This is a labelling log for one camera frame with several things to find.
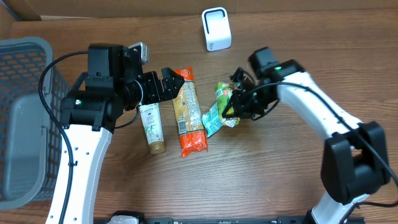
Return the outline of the spaghetti pack orange ends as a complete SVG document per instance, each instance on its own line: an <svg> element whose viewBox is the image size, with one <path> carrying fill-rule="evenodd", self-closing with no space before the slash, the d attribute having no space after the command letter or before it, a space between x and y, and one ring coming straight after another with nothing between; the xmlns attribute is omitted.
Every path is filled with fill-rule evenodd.
<svg viewBox="0 0 398 224"><path fill-rule="evenodd" d="M173 99L173 106L182 157L187 157L193 152L207 151L208 143L201 120L192 67L175 70L175 72L185 80L177 97Z"/></svg>

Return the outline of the teal snack packet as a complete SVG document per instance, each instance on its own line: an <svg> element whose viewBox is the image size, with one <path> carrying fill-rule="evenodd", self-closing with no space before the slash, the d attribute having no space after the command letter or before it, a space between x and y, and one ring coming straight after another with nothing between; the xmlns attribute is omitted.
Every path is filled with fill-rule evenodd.
<svg viewBox="0 0 398 224"><path fill-rule="evenodd" d="M212 137L212 135L217 133L223 127L219 117L217 103L215 103L208 112L202 115L201 120L206 129L207 138Z"/></svg>

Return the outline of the white Pantene tube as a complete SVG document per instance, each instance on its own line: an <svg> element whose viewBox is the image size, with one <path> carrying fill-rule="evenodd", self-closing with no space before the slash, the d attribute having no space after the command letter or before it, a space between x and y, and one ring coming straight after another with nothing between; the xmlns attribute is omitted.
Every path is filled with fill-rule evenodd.
<svg viewBox="0 0 398 224"><path fill-rule="evenodd" d="M161 154L166 151L159 103L139 107L144 132L151 154Z"/></svg>

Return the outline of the green yellow snack pouch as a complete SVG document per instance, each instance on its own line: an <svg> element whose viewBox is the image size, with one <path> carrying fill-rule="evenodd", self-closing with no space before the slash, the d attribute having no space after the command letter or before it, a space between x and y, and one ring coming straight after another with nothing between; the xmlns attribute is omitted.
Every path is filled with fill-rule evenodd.
<svg viewBox="0 0 398 224"><path fill-rule="evenodd" d="M222 116L223 111L227 107L228 101L233 94L233 90L234 90L234 85L226 82L218 82L217 86L215 86L215 96L216 96L220 121L223 126L228 126L230 128L237 126L240 121L239 118L224 118Z"/></svg>

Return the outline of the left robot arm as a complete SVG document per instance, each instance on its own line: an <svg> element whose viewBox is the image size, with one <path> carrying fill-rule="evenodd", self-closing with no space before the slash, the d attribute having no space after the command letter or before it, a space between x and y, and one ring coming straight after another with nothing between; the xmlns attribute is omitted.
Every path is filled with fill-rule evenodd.
<svg viewBox="0 0 398 224"><path fill-rule="evenodd" d="M171 68L143 72L147 47L91 44L88 69L60 101L60 117L43 106L62 135L62 152L47 223L93 223L98 181L116 121L125 111L169 101L185 82Z"/></svg>

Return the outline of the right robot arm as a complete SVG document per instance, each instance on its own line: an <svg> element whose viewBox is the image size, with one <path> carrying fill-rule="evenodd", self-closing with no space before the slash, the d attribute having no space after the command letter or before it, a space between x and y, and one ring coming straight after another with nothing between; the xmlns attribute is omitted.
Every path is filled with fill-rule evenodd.
<svg viewBox="0 0 398 224"><path fill-rule="evenodd" d="M268 47L249 57L254 75L239 67L230 79L236 87L222 109L224 118L251 119L268 115L278 103L298 113L324 142L320 201L297 223L364 223L352 212L370 205L391 208L397 203L368 201L397 176L389 165L383 128L364 123L326 95L296 60L279 62Z"/></svg>

